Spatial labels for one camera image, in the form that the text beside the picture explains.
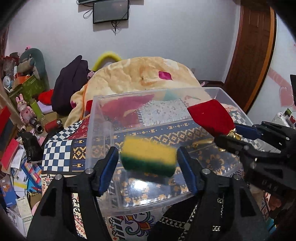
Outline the dark purple jacket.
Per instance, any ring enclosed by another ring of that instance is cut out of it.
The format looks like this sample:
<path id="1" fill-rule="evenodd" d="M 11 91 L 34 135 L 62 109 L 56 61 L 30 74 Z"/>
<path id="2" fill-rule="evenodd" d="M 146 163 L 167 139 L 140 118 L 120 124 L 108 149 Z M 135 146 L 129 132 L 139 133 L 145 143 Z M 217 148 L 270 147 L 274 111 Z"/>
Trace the dark purple jacket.
<path id="1" fill-rule="evenodd" d="M 71 112 L 71 97 L 88 82 L 89 73 L 88 62 L 81 55 L 61 69 L 51 98 L 54 112 L 61 116 L 67 116 Z"/>

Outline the orange floral blanket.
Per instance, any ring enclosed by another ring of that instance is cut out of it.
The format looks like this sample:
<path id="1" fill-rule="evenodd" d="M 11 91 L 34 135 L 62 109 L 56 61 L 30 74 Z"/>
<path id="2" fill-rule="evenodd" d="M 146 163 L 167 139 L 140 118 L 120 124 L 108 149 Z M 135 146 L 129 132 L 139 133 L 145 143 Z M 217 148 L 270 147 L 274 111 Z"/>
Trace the orange floral blanket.
<path id="1" fill-rule="evenodd" d="M 74 108 L 64 126 L 83 119 L 86 103 L 95 96 L 108 96 L 155 89 L 190 88 L 202 102 L 211 99 L 185 65 L 162 57 L 135 57 L 112 63 L 97 72 L 71 96 Z"/>

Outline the grey green plush toy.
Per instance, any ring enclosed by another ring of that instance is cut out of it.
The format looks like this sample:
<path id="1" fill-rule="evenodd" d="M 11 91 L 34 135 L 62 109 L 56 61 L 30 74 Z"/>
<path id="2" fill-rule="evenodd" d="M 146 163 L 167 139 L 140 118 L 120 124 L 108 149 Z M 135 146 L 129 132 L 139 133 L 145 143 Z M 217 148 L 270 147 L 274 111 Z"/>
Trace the grey green plush toy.
<path id="1" fill-rule="evenodd" d="M 22 74 L 33 72 L 38 80 L 44 79 L 47 73 L 42 52 L 37 48 L 30 48 L 23 52 L 16 70 L 17 73 Z"/>

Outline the yellow foam arch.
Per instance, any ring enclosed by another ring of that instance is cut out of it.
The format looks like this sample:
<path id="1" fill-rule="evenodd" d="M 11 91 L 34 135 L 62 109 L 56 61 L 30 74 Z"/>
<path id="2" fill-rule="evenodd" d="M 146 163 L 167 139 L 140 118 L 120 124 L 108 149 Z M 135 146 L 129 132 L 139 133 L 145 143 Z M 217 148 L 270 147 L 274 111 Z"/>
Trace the yellow foam arch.
<path id="1" fill-rule="evenodd" d="M 107 52 L 104 52 L 103 54 L 101 54 L 98 57 L 98 59 L 96 60 L 96 62 L 93 65 L 91 70 L 96 72 L 106 62 L 118 62 L 118 61 L 121 61 L 121 60 L 122 60 L 122 58 L 118 54 L 116 54 L 116 53 L 114 53 L 112 51 L 107 51 Z"/>

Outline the large wall television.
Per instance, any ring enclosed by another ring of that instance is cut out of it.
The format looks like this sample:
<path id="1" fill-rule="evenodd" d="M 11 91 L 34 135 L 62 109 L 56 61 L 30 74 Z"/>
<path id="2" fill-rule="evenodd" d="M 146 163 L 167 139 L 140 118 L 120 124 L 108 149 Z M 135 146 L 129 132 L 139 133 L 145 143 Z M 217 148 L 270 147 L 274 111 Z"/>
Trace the large wall television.
<path id="1" fill-rule="evenodd" d="M 87 3 L 93 3 L 97 0 L 77 0 L 78 4 L 87 4 Z"/>

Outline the red velvet pouch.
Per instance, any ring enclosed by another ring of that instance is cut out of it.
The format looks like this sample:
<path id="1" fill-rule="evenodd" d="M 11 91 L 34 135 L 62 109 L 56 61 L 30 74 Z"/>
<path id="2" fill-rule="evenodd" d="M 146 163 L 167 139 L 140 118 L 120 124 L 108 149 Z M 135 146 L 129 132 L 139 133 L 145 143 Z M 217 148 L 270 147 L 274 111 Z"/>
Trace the red velvet pouch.
<path id="1" fill-rule="evenodd" d="M 242 135 L 237 133 L 235 124 L 222 104 L 209 100 L 187 108 L 193 121 L 205 129 L 213 138 L 227 136 L 241 140 Z"/>

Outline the small wall monitor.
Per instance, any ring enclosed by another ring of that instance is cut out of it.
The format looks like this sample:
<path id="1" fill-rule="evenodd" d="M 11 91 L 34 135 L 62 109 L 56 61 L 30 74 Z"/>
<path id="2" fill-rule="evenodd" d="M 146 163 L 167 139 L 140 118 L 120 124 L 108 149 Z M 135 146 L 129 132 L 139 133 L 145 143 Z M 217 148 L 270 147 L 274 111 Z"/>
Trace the small wall monitor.
<path id="1" fill-rule="evenodd" d="M 128 20 L 130 1 L 109 0 L 93 3 L 93 24 Z"/>

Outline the red cylinder bottle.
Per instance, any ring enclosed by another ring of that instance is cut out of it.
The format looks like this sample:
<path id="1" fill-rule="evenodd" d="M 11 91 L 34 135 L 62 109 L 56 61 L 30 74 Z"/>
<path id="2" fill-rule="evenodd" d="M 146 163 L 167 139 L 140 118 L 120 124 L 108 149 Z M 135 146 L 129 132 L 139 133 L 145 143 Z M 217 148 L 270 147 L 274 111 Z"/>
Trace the red cylinder bottle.
<path id="1" fill-rule="evenodd" d="M 62 120 L 61 119 L 56 119 L 56 120 L 53 120 L 53 121 L 45 124 L 44 128 L 45 128 L 45 131 L 47 133 L 49 133 L 49 132 L 51 132 L 53 130 L 61 128 L 62 126 L 63 126 Z"/>

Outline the green storage box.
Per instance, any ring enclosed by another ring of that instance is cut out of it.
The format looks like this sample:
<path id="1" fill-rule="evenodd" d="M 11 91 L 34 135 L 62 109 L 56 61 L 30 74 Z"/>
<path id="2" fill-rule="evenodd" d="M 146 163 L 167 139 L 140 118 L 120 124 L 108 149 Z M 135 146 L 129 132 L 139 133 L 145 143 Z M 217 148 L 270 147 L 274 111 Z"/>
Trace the green storage box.
<path id="1" fill-rule="evenodd" d="M 24 83 L 19 84 L 11 93 L 8 94 L 8 97 L 16 106 L 16 97 L 20 94 L 23 95 L 23 99 L 26 102 L 30 102 L 33 97 L 38 96 L 40 93 L 45 91 L 46 84 L 42 79 L 37 79 L 32 75 L 28 80 Z"/>

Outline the pink bunny figurine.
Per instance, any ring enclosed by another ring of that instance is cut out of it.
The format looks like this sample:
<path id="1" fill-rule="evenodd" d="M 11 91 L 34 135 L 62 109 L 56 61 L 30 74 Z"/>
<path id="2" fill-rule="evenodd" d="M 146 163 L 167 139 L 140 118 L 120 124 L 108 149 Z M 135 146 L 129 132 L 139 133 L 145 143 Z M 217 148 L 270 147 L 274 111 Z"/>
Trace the pink bunny figurine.
<path id="1" fill-rule="evenodd" d="M 27 102 L 24 100 L 23 95 L 20 93 L 16 96 L 17 110 L 20 113 L 20 119 L 25 124 L 30 123 L 30 119 L 35 117 L 35 113 Z"/>

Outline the yellow green sponge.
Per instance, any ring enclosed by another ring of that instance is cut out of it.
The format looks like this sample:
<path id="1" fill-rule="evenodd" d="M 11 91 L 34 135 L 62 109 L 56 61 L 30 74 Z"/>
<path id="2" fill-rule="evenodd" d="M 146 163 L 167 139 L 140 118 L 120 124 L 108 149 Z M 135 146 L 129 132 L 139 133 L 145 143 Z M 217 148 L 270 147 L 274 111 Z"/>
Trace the yellow green sponge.
<path id="1" fill-rule="evenodd" d="M 144 138 L 127 136 L 120 159 L 128 171 L 171 177 L 177 166 L 177 150 Z"/>

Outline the patterned patchwork tablecloth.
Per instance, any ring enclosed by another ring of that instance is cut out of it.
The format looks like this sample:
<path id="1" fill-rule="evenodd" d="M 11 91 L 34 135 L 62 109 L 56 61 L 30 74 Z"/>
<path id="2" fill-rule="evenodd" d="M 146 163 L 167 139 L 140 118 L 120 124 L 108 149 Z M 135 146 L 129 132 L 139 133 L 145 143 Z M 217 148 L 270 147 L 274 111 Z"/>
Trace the patterned patchwork tablecloth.
<path id="1" fill-rule="evenodd" d="M 45 145 L 42 162 L 42 189 L 57 173 L 74 176 L 86 163 L 88 120 L 79 121 L 52 137 Z M 140 123 L 138 129 L 117 128 L 113 138 L 92 144 L 94 160 L 102 159 L 110 146 L 120 149 L 127 135 L 145 137 L 175 148 L 184 146 L 189 154 L 215 174 L 243 175 L 243 167 L 233 154 L 221 152 L 213 143 L 195 147 L 194 142 L 210 135 L 191 119 Z M 152 227 L 175 200 L 189 197 L 180 168 L 171 178 L 126 171 L 118 163 L 107 192 L 98 199 L 112 240 L 146 240 Z"/>

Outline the brown wooden door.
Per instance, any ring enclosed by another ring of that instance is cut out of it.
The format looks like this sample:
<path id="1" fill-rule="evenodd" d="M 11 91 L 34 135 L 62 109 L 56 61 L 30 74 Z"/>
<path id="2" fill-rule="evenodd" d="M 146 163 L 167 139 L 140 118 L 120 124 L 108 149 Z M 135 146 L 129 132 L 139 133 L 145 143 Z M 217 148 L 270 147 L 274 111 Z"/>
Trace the brown wooden door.
<path id="1" fill-rule="evenodd" d="M 276 15 L 267 1 L 241 1 L 238 35 L 223 85 L 248 113 L 266 78 L 274 50 Z"/>

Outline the white appliance with stickers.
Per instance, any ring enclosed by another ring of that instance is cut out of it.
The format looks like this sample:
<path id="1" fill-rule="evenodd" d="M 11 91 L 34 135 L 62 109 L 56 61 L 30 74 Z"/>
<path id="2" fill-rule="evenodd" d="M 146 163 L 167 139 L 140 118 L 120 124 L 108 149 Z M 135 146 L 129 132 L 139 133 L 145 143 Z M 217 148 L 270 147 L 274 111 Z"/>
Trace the white appliance with stickers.
<path id="1" fill-rule="evenodd" d="M 289 108 L 287 108 L 285 112 L 277 113 L 271 122 L 289 128 L 295 129 L 296 127 L 295 117 L 293 116 L 292 111 Z"/>

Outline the red cushion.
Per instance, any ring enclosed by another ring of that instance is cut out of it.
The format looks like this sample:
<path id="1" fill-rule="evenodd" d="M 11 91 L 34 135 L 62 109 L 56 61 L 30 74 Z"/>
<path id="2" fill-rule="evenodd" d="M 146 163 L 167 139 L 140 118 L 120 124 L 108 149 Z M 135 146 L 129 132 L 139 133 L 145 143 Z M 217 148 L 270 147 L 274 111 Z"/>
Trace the red cushion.
<path id="1" fill-rule="evenodd" d="M 44 105 L 52 105 L 52 96 L 53 96 L 53 89 L 48 91 L 42 92 L 38 96 L 38 101 L 40 101 Z"/>

